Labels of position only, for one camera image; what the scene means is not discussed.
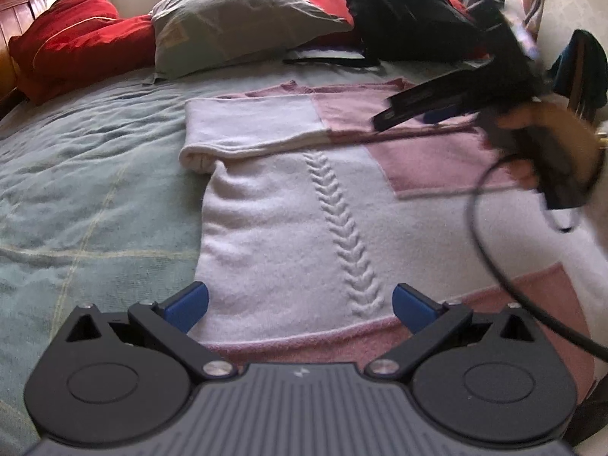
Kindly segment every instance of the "wooden headboard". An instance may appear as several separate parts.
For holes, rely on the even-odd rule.
[[[14,90],[13,60],[8,55],[8,40],[20,36],[34,19],[46,10],[44,0],[0,0],[0,99]]]

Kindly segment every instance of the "bedspread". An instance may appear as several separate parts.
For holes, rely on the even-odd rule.
[[[182,168],[184,102],[295,79],[309,86],[418,82],[413,63],[369,72],[254,63],[146,85],[150,70],[26,104],[0,123],[0,454],[36,440],[28,373],[72,308],[124,310],[194,279],[208,177]]]

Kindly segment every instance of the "sweater sleeve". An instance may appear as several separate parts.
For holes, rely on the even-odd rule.
[[[606,158],[584,213],[595,232],[595,241],[608,255],[608,159]]]

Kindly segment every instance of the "red pillow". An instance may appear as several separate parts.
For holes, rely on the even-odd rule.
[[[8,42],[17,88],[37,105],[51,98],[154,65],[148,15],[119,19],[108,0],[57,0]]]
[[[49,40],[36,56],[35,71],[48,77],[92,83],[151,67],[154,53],[151,17],[142,15],[108,22],[69,41]]]
[[[329,15],[341,17],[345,19],[351,26],[355,25],[353,16],[348,11],[346,6],[346,0],[308,0],[313,5],[318,6],[321,10]],[[318,38],[307,42],[304,46],[347,46],[347,47],[359,47],[361,40],[355,32],[355,30],[347,31],[344,33],[333,33],[325,36],[318,36]]]
[[[61,96],[73,90],[81,89],[90,84],[76,81],[49,79],[35,72],[18,71],[16,87],[35,105],[41,105],[48,100]]]
[[[8,41],[10,56],[23,71],[33,71],[36,54],[51,39],[69,40],[118,18],[108,0],[57,0],[21,35]]]

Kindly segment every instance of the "black bag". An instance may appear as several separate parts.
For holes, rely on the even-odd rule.
[[[470,57],[480,40],[449,0],[346,1],[368,57],[457,61]]]

